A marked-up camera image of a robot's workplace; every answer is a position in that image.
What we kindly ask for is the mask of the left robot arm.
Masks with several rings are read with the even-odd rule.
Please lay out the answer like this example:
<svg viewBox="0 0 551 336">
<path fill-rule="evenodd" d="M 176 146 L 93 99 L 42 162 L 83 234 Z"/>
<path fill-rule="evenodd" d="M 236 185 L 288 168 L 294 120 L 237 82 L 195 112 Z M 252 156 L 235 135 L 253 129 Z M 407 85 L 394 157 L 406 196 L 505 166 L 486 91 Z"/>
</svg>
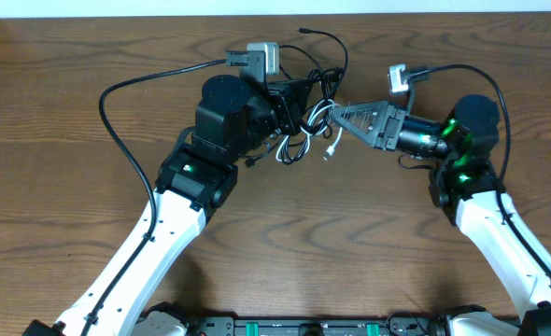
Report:
<svg viewBox="0 0 551 336">
<path fill-rule="evenodd" d="M 51 326 L 27 335 L 184 335 L 188 322 L 169 305 L 145 308 L 181 252 L 237 183 L 236 162 L 273 133 L 294 135 L 313 83 L 251 75 L 208 79 L 195 125 L 161 164 L 144 212 L 88 290 Z"/>
</svg>

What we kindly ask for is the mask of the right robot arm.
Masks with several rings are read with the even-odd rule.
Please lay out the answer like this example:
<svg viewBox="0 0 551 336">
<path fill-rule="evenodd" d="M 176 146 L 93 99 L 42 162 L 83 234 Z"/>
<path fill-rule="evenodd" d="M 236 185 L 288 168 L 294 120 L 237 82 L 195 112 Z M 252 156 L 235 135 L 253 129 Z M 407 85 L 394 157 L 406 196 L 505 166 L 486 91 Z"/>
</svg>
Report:
<svg viewBox="0 0 551 336">
<path fill-rule="evenodd" d="M 336 107 L 330 117 L 369 147 L 434 160 L 432 202 L 484 255 L 519 319 L 501 321 L 479 306 L 463 306 L 433 322 L 432 335 L 551 335 L 551 255 L 494 171 L 500 110 L 491 99 L 467 95 L 443 123 L 385 101 Z"/>
</svg>

